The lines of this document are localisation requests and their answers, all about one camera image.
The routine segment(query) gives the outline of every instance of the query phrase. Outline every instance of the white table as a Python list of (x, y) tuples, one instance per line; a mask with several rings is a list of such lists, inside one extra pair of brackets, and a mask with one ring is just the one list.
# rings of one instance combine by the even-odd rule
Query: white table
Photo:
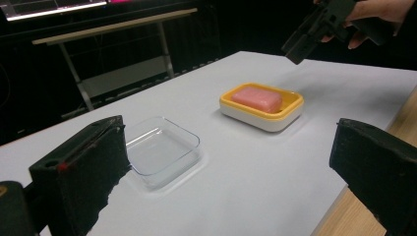
[[(219, 97), (247, 82), (301, 93), (302, 115), (280, 133), (222, 115)], [(30, 165), (98, 119), (123, 115), (129, 132), (164, 116), (200, 137), (201, 164), (156, 192), (129, 172), (89, 235), (310, 235), (345, 186), (328, 167), (339, 118), (384, 129), (416, 85), (413, 71), (239, 52), (0, 147), (0, 181), (27, 185)]]

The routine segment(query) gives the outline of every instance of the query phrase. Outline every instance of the pink soap bar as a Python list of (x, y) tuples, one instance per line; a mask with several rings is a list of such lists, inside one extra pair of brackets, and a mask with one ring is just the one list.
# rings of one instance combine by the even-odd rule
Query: pink soap bar
[(254, 87), (246, 87), (236, 91), (231, 99), (267, 113), (278, 112), (282, 104), (282, 96), (278, 92)]

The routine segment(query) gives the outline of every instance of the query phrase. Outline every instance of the transparent square dish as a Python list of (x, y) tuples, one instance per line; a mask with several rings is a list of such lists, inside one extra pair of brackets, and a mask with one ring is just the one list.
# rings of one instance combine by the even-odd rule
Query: transparent square dish
[(164, 117), (127, 129), (126, 148), (132, 168), (146, 186), (159, 189), (200, 160), (200, 139)]
[[(278, 92), (282, 96), (282, 105), (279, 111), (275, 113), (266, 113), (232, 100), (233, 94), (247, 87)], [(246, 83), (224, 93), (220, 97), (219, 103), (221, 113), (227, 116), (268, 132), (278, 132), (285, 129), (301, 115), (304, 98), (301, 94), (291, 90), (269, 87), (256, 83)]]

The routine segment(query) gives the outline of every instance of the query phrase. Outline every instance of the human hand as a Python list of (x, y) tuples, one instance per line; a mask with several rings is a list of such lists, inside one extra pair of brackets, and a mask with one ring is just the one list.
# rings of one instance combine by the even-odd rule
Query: human hand
[[(394, 27), (394, 35), (396, 35), (407, 16), (408, 11), (415, 0), (363, 0), (356, 3), (350, 15), (346, 18), (345, 26), (351, 26), (352, 21), (364, 18), (380, 18), (384, 21), (390, 22)], [(319, 3), (320, 0), (314, 0), (314, 3)], [(330, 41), (332, 37), (325, 36), (322, 42)], [(349, 41), (348, 48), (353, 49), (361, 45), (366, 39), (367, 35), (361, 31), (353, 34)]]

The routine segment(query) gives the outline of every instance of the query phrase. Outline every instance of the screen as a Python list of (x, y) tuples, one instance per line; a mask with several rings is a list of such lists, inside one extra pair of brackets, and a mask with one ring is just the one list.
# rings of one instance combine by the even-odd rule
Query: screen
[(9, 22), (104, 4), (105, 0), (0, 0), (0, 7)]

